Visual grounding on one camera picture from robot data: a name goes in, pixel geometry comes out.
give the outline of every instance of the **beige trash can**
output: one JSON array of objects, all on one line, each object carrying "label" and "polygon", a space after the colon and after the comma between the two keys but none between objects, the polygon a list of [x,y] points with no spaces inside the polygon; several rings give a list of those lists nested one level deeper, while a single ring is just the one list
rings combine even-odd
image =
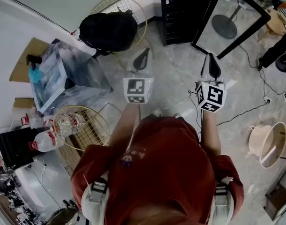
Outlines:
[{"label": "beige trash can", "polygon": [[280,158],[286,144],[286,125],[283,122],[270,125],[259,124],[249,137],[249,150],[259,157],[263,168],[272,167]]}]

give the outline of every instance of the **gold wire basket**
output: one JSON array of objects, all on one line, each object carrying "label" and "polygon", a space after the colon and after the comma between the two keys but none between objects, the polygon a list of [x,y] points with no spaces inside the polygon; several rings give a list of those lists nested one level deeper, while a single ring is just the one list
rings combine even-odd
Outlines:
[{"label": "gold wire basket", "polygon": [[[92,10],[90,14],[96,13],[111,13],[111,12],[126,12],[132,11],[132,16],[138,24],[138,31],[134,38],[131,47],[138,44],[144,37],[147,30],[147,16],[143,7],[135,0],[102,0]],[[145,20],[140,23],[136,14],[143,17]]]},{"label": "gold wire basket", "polygon": [[[105,119],[93,109],[79,105],[61,108],[54,116],[54,129],[66,145],[81,151],[91,144],[104,146],[110,137]],[[75,138],[79,148],[66,142],[68,136]]]}]

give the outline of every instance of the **black bag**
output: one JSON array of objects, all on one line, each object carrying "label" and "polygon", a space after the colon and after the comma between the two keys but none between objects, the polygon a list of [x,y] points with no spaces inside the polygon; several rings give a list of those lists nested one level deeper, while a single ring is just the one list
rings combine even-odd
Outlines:
[{"label": "black bag", "polygon": [[138,25],[132,11],[97,13],[87,16],[80,25],[79,38],[100,54],[127,50],[133,43]]}]

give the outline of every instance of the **shirt sleeve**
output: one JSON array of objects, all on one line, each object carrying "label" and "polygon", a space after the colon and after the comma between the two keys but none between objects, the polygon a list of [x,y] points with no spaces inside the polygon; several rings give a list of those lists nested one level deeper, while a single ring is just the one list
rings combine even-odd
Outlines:
[{"label": "shirt sleeve", "polygon": [[229,156],[213,156],[210,157],[210,161],[213,166],[216,180],[218,182],[220,182],[225,177],[233,178],[233,181],[231,181],[228,185],[228,189],[231,192],[235,203],[235,209],[233,214],[234,217],[240,210],[244,201],[243,184],[241,183],[237,170]]},{"label": "shirt sleeve", "polygon": [[125,146],[90,145],[86,148],[71,176],[72,193],[80,210],[87,182],[91,184],[100,178],[124,152]]}]

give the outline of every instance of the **red shirt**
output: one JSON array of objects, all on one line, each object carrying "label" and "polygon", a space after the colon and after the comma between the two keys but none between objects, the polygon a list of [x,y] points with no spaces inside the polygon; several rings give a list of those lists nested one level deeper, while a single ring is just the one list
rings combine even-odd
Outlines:
[{"label": "red shirt", "polygon": [[235,213],[240,209],[243,185],[228,156],[208,157],[198,145],[195,129],[176,118],[143,120],[132,145],[91,145],[84,152],[72,178],[72,191],[81,209],[81,197],[88,183],[109,171],[107,225],[121,225],[134,208],[148,204],[176,203],[192,221],[205,224],[216,181],[233,177],[229,190]]}]

